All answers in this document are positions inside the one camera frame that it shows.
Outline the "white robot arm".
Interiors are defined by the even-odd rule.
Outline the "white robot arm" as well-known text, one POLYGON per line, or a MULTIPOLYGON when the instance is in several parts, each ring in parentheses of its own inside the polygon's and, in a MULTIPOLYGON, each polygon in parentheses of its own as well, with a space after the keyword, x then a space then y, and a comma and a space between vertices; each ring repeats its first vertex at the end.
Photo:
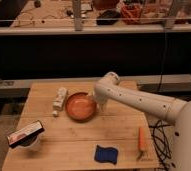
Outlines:
POLYGON ((93 88, 96 102, 103 106, 112 99, 173 125, 171 171, 191 171, 191 101, 123 88, 119 82, 115 72, 100 78, 93 88))

